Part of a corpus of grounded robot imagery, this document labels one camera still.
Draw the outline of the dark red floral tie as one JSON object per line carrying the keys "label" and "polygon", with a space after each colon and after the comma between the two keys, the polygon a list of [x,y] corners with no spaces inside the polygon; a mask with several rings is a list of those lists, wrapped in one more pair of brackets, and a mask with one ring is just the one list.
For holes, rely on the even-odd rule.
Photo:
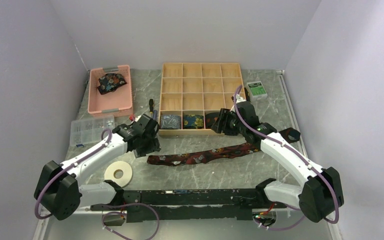
{"label": "dark red floral tie", "polygon": [[207,164],[218,159],[234,159],[260,151],[261,150],[255,145],[243,143],[191,153],[149,155],[146,162],[150,165],[177,167],[183,165]]}

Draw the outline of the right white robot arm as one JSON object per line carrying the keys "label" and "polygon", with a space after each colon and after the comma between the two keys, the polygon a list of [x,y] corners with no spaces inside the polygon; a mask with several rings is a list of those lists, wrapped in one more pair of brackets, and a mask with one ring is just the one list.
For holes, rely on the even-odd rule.
{"label": "right white robot arm", "polygon": [[297,151],[285,136],[267,122],[261,122],[249,101],[238,102],[232,110],[222,108],[211,129],[227,136],[241,135],[247,143],[276,160],[297,181],[297,185],[274,178],[263,181],[255,194],[256,203],[267,208],[273,202],[300,210],[314,223],[334,213],[333,224],[339,220],[344,204],[341,177],[333,167],[322,167]]}

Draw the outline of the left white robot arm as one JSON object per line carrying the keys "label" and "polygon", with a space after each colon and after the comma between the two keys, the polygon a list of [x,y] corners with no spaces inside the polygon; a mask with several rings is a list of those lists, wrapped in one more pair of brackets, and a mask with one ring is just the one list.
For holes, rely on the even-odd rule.
{"label": "left white robot arm", "polygon": [[101,132],[101,140],[69,160],[46,163],[38,179],[34,215],[39,220],[54,216],[64,220],[78,208],[103,205],[117,210],[125,202],[123,187],[113,180],[86,185],[85,181],[103,165],[128,152],[144,157],[161,149],[157,120],[143,114],[130,124]]}

